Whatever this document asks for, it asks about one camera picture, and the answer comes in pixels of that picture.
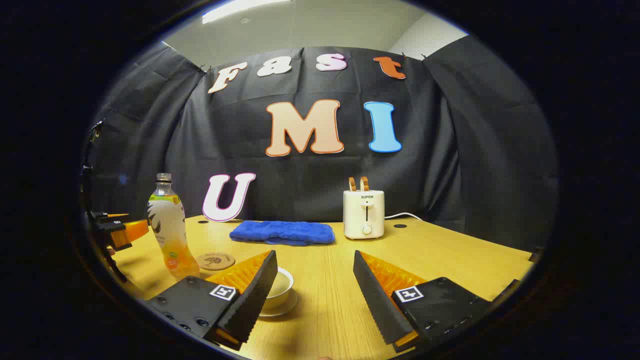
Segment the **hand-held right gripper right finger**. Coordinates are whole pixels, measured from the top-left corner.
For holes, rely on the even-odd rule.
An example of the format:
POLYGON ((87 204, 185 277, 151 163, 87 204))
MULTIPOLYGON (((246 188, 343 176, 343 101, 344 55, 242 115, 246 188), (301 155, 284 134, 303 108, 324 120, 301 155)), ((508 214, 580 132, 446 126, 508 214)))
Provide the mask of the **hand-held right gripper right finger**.
POLYGON ((433 349, 468 330, 491 306, 446 276, 425 280, 359 250, 353 273, 384 342, 397 353, 433 349))

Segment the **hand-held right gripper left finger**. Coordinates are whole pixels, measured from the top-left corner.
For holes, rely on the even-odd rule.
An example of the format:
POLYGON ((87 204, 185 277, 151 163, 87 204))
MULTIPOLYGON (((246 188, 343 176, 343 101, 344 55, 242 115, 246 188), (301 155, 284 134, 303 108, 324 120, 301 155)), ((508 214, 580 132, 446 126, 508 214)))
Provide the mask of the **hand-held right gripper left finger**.
POLYGON ((209 278, 186 276, 146 301, 150 309, 205 341, 240 350, 278 274, 274 250, 209 278))

